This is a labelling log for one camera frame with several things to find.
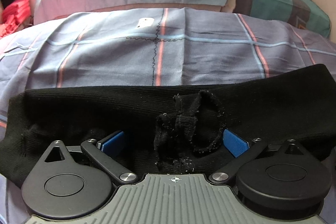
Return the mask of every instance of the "torn black fabric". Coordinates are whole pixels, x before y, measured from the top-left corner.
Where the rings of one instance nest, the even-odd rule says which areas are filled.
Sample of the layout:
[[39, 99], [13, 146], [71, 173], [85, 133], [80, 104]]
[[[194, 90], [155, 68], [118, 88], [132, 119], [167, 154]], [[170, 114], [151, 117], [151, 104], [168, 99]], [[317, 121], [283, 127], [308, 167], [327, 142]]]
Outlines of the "torn black fabric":
[[324, 65], [233, 85], [28, 90], [10, 101], [0, 173], [20, 187], [52, 141], [79, 145], [116, 130], [133, 137], [117, 161], [139, 176], [209, 175], [233, 158], [224, 128], [274, 144], [294, 138], [322, 160], [336, 145], [335, 117]]

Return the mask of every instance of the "white crosshair marker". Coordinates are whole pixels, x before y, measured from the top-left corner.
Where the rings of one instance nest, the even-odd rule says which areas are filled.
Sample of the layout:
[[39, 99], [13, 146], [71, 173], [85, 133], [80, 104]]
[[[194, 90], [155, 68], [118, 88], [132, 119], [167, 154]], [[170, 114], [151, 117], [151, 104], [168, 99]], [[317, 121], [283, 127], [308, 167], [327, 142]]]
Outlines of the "white crosshair marker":
[[177, 178], [177, 177], [173, 177], [172, 179], [170, 179], [172, 182], [178, 182], [178, 181], [180, 181], [180, 179], [179, 178]]

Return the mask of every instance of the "white label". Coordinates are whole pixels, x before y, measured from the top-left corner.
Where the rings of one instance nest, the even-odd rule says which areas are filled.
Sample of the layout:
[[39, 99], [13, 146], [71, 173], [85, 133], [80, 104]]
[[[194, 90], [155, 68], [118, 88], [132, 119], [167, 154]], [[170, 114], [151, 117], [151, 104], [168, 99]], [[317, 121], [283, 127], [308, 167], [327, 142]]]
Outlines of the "white label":
[[139, 19], [137, 28], [149, 27], [154, 23], [154, 18], [144, 17]]

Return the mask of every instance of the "gray ribbed plate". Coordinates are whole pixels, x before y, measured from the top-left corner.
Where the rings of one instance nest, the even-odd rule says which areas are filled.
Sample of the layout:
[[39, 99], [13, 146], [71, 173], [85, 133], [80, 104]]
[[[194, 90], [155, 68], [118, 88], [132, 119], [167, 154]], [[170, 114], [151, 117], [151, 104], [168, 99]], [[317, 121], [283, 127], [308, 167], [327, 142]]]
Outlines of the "gray ribbed plate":
[[[32, 216], [27, 224], [283, 224], [245, 208], [227, 186], [201, 174], [146, 175], [121, 186], [103, 208], [83, 218], [49, 221]], [[287, 224], [325, 224], [318, 216]]]

